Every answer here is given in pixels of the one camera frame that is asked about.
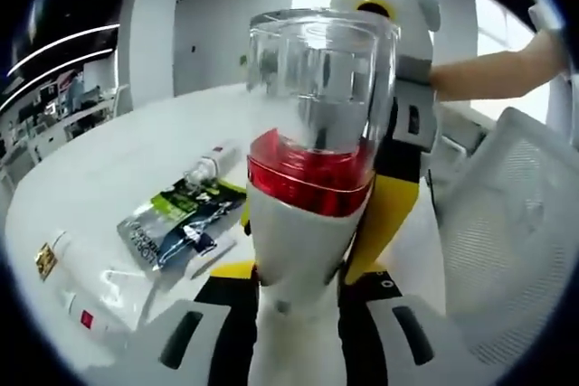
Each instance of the human arm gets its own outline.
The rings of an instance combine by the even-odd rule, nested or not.
[[[432,67],[431,85],[441,101],[522,97],[566,68],[564,51],[555,38],[540,31],[520,52]]]

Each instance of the ceiling light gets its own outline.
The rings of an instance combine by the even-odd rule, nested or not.
[[[95,33],[95,32],[101,32],[101,31],[108,31],[110,29],[117,29],[120,26],[120,24],[108,24],[106,26],[101,26],[101,27],[95,27],[93,29],[88,29],[86,31],[82,31],[82,32],[78,32],[78,33],[74,33],[72,35],[69,36],[65,36],[64,38],[61,38],[58,41],[55,42],[51,42],[48,45],[45,45],[44,47],[42,47],[42,49],[38,49],[36,52],[30,53],[28,56],[26,56],[24,59],[22,59],[21,61],[17,62],[11,69],[10,71],[8,71],[8,74],[6,74],[6,77],[9,77],[13,72],[15,72],[16,70],[18,70],[20,67],[22,67],[25,63],[27,63],[29,60],[31,60],[32,58],[35,58],[36,56],[38,56],[39,54],[46,52],[47,50],[51,49],[52,47],[57,46],[58,44],[62,44],[63,42],[67,42],[70,40],[73,40],[74,38],[79,38],[80,36],[84,36],[84,35],[88,35],[90,33]]]
[[[89,58],[94,58],[95,56],[100,56],[101,54],[105,54],[105,53],[110,53],[112,52],[112,49],[107,49],[107,50],[101,50],[99,52],[94,52],[94,53],[90,53],[90,54],[85,54],[84,56],[81,56],[80,58],[76,58],[73,59],[72,61],[68,61],[63,63],[62,65],[59,65],[58,67],[54,67],[51,70],[46,71],[45,73],[41,74],[40,76],[38,76],[36,79],[32,79],[30,80],[28,83],[26,83],[24,86],[22,86],[17,92],[15,92],[14,94],[12,94],[4,103],[2,103],[2,106],[0,106],[0,112],[2,111],[2,109],[13,99],[15,99],[16,97],[18,97],[20,94],[22,94],[26,89],[30,88],[34,83],[44,79],[47,76],[50,76],[51,74],[53,74],[54,72],[62,69],[62,68],[66,68],[69,65],[72,65],[73,63],[76,62],[80,62],[80,61],[84,61],[86,59]]]

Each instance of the red label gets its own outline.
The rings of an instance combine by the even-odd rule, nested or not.
[[[81,314],[81,323],[82,325],[84,325],[87,329],[90,329],[92,327],[92,320],[93,320],[94,316],[92,316],[89,312],[87,311],[82,311]]]

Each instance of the white desk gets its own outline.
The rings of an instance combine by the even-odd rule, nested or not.
[[[34,318],[72,366],[82,370],[112,360],[81,334],[43,285],[33,260],[38,249],[54,230],[62,229],[101,246],[105,260],[114,257],[132,262],[116,225],[182,176],[214,144],[234,137],[242,146],[249,146],[255,132],[252,125],[259,122],[249,118],[249,106],[243,85],[150,104],[66,144],[19,183],[6,219],[7,254]],[[243,161],[226,179],[243,185],[246,176]],[[242,236],[241,228],[235,231],[238,245],[222,262],[252,258],[249,239]],[[397,263],[392,274],[403,292],[407,288],[414,294],[422,292],[429,300],[433,283],[443,286],[441,250],[440,243],[431,242],[432,227],[426,231],[428,240],[418,246],[423,235],[415,234],[412,255],[405,257],[421,257],[414,273],[403,272],[405,267]],[[169,294],[155,301],[149,318],[179,298],[193,299],[205,280],[206,276],[193,281],[182,279]],[[419,281],[426,284],[422,290]]]

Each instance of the white table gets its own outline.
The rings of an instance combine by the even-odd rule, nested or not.
[[[116,225],[181,177],[200,154],[218,142],[234,137],[245,152],[257,122],[249,118],[247,98],[243,85],[233,85],[150,104],[74,139],[18,184],[6,219],[6,251],[34,318],[76,369],[113,361],[63,314],[38,277],[33,260],[37,251],[61,229],[98,243],[102,258],[95,260],[116,258],[134,264]],[[242,161],[226,179],[244,185],[246,176]],[[424,218],[418,217],[423,224]],[[238,245],[222,263],[252,259],[249,239],[241,228],[233,231]],[[441,310],[443,299],[432,299],[433,286],[444,284],[440,243],[437,237],[432,242],[432,231],[435,226],[426,230],[428,240],[423,245],[423,233],[414,234],[409,249],[393,249],[400,243],[392,245],[390,250],[397,252],[400,260],[388,252],[383,260],[392,267],[403,292],[420,294]],[[404,265],[407,260],[414,263]],[[179,281],[151,306],[149,320],[179,298],[193,299],[206,278]]]

